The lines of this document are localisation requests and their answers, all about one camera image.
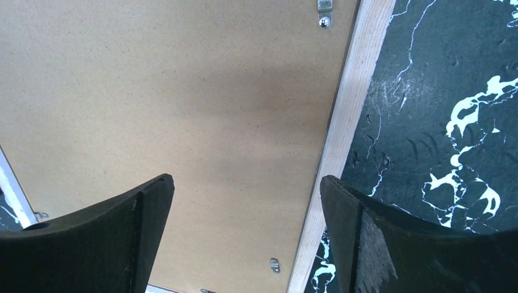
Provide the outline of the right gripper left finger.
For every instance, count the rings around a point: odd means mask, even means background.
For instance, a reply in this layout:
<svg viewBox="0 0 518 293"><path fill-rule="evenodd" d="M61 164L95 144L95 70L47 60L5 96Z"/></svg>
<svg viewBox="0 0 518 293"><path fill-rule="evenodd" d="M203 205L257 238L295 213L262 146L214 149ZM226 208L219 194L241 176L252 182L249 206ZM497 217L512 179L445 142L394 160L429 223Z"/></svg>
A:
<svg viewBox="0 0 518 293"><path fill-rule="evenodd" d="M175 187L159 175L76 212L1 232L2 292L145 292Z"/></svg>

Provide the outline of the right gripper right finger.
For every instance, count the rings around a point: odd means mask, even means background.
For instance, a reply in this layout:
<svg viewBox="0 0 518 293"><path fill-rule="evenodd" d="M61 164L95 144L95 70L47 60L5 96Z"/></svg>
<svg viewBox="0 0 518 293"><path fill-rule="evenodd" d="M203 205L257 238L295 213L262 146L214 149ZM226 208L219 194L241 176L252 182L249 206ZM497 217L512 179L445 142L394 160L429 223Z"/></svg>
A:
<svg viewBox="0 0 518 293"><path fill-rule="evenodd" d="M332 175L319 189L342 292L517 291L516 230L453 230L387 206Z"/></svg>

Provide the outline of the printed photo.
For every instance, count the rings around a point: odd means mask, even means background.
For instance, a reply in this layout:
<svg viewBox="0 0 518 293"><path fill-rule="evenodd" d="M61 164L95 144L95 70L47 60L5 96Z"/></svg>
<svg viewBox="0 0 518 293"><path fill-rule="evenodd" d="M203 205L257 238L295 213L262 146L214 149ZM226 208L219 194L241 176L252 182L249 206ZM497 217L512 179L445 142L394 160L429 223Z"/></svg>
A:
<svg viewBox="0 0 518 293"><path fill-rule="evenodd" d="M1 148L1 229L20 230L39 223Z"/></svg>

